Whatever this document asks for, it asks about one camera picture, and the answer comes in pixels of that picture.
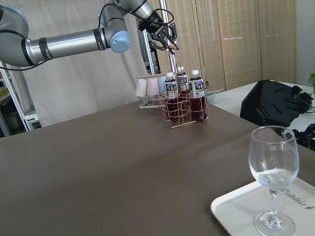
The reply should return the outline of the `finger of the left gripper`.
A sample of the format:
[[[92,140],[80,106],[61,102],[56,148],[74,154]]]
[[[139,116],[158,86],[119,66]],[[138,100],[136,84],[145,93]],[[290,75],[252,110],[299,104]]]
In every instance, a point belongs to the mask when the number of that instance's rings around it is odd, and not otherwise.
[[[157,50],[161,51],[169,51],[169,47],[167,44],[167,37],[162,38],[152,38],[152,41],[150,43],[151,48],[155,48]]]
[[[178,50],[178,46],[176,44],[177,43],[177,31],[176,31],[176,26],[174,23],[171,23],[168,25],[168,32],[169,32],[168,40],[170,42],[169,49]]]

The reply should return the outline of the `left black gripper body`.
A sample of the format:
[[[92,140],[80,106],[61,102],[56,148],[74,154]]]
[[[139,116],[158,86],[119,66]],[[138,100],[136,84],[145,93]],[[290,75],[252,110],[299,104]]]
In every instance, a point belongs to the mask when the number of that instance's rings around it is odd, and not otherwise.
[[[171,39],[169,25],[164,23],[160,16],[150,16],[148,19],[139,22],[139,29],[146,30],[151,38],[157,41]]]

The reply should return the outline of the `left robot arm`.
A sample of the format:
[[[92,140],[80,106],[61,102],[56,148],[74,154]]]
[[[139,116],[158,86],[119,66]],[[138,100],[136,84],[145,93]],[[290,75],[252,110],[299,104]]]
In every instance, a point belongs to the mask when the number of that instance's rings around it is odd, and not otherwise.
[[[151,36],[150,47],[174,53],[177,32],[172,21],[165,22],[147,0],[110,0],[98,15],[98,28],[31,40],[24,14],[11,6],[0,7],[0,59],[28,70],[46,61],[96,50],[116,53],[130,48],[124,16],[138,20],[138,28]]]

